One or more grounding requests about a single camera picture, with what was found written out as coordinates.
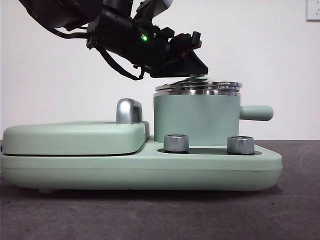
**stainless steel lid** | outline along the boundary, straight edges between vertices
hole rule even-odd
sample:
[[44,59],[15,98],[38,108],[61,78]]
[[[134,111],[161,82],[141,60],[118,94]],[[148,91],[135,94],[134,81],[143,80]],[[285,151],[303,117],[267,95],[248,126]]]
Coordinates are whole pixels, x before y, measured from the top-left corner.
[[155,97],[163,95],[227,95],[239,96],[242,84],[233,81],[209,81],[207,78],[190,77],[183,81],[155,88]]

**black cable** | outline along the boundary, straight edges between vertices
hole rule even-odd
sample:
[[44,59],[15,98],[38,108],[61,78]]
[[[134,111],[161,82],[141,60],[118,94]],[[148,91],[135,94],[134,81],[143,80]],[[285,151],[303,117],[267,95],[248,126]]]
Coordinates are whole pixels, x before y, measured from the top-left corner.
[[145,75],[145,68],[141,67],[141,73],[139,77],[136,77],[132,75],[130,72],[126,71],[122,66],[120,66],[111,56],[110,54],[105,50],[103,46],[94,46],[95,49],[98,50],[98,52],[101,54],[101,56],[104,58],[104,60],[112,67],[114,70],[116,70],[121,75],[132,79],[134,81],[141,80],[144,78]]
[[44,27],[50,33],[57,35],[60,38],[63,38],[63,39],[87,39],[89,37],[89,35],[85,32],[74,32],[74,33],[67,34],[67,33],[58,31],[55,28],[45,26],[41,22],[38,21],[38,19],[34,16],[34,14],[32,12],[28,11],[28,13],[38,24],[40,24],[42,27]]

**chrome handle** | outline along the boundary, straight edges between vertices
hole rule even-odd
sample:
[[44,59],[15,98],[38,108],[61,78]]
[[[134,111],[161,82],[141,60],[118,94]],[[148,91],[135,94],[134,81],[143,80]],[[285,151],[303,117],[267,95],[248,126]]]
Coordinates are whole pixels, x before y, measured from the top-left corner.
[[130,98],[120,99],[116,106],[116,124],[134,124],[134,122],[142,122],[141,103]]

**pot handle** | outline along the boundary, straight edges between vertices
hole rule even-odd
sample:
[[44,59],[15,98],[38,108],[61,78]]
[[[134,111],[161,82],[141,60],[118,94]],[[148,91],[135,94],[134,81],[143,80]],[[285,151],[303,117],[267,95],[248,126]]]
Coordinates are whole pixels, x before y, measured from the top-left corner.
[[141,103],[130,98],[123,98],[116,106],[116,124],[134,124],[142,122]]
[[269,121],[274,116],[274,110],[267,105],[251,105],[240,107],[241,120]]

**silver knob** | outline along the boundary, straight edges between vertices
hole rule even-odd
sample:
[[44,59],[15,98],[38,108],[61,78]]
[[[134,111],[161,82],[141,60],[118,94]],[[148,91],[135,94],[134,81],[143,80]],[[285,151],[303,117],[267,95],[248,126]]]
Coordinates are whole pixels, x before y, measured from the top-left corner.
[[228,137],[227,151],[233,154],[254,154],[255,140],[250,136],[230,136]]
[[189,150],[188,135],[167,134],[164,136],[163,149],[168,152],[187,152]]

